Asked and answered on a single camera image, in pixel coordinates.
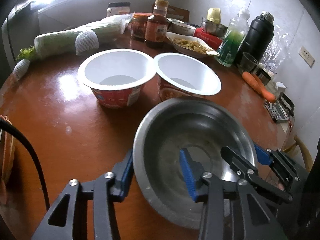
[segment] green dish soap bottle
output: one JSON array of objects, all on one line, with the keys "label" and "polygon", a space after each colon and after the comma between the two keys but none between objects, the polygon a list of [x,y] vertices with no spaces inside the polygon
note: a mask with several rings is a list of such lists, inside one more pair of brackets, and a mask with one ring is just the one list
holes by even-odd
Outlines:
[{"label": "green dish soap bottle", "polygon": [[249,10],[242,8],[238,16],[231,19],[224,40],[218,48],[220,54],[215,59],[224,66],[231,66],[235,60],[238,49],[249,31]]}]

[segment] plate of food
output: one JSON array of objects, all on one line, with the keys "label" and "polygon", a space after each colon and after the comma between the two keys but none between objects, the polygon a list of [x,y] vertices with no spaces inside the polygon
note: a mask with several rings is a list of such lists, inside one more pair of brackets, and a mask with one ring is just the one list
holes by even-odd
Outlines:
[{"label": "plate of food", "polygon": [[220,55],[214,49],[210,48],[203,40],[197,37],[184,36],[171,32],[167,32],[166,36],[174,48],[182,54],[195,58]]}]

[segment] green liquid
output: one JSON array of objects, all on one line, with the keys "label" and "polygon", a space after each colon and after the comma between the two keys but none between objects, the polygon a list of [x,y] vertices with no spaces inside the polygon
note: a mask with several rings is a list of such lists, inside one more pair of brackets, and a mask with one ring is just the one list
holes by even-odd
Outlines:
[{"label": "green liquid", "polygon": [[236,54],[243,38],[244,35],[237,30],[228,31],[224,41],[218,48],[220,56],[215,57],[216,60],[224,66],[231,66],[231,64],[235,60]]}]

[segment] noodles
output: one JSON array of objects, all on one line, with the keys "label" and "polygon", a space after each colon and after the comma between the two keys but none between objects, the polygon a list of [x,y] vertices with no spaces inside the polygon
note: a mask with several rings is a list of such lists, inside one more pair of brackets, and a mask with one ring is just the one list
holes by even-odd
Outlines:
[{"label": "noodles", "polygon": [[211,49],[208,49],[204,46],[202,46],[199,41],[187,41],[185,39],[178,39],[178,38],[173,38],[170,39],[172,42],[175,44],[178,44],[186,49],[192,49],[193,51],[207,54],[207,51],[212,51]]}]

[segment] white small box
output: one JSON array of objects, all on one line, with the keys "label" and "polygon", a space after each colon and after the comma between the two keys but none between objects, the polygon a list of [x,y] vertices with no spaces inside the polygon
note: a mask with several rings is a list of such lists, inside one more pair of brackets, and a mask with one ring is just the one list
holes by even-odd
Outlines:
[{"label": "white small box", "polygon": [[276,90],[281,93],[281,92],[284,92],[284,90],[286,89],[287,87],[282,84],[281,82],[276,82]]}]

